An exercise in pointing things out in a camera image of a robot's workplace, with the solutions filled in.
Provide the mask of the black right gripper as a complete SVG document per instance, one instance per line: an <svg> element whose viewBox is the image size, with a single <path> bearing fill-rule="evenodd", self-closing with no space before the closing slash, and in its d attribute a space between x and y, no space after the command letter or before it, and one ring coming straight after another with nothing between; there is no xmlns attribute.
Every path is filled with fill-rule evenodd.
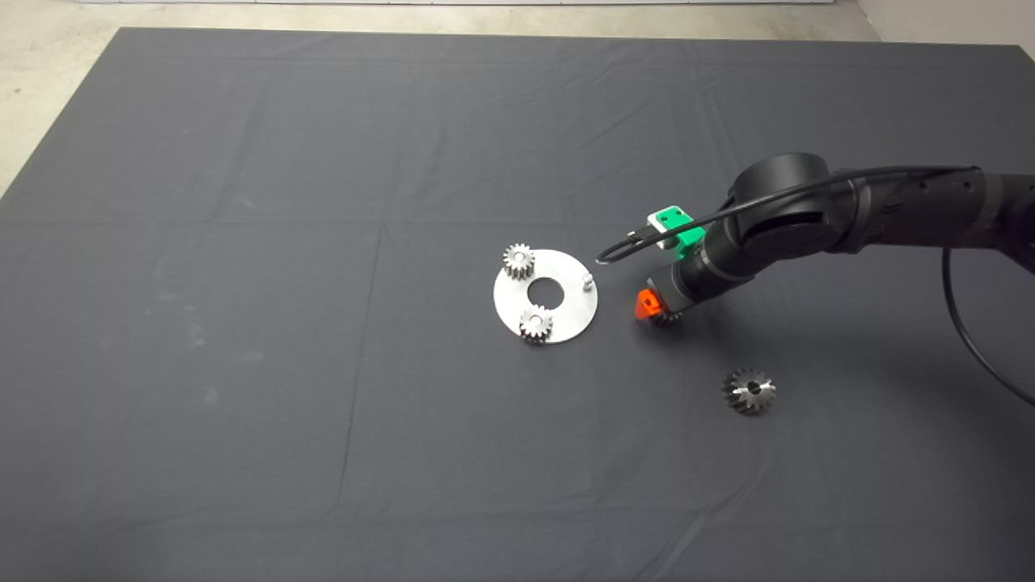
<svg viewBox="0 0 1035 582"><path fill-rule="evenodd" d="M635 295L635 319L639 320L657 319L663 310L677 314L708 302L712 273L702 263L685 259L650 272L647 285L650 289L642 289Z"/></svg>

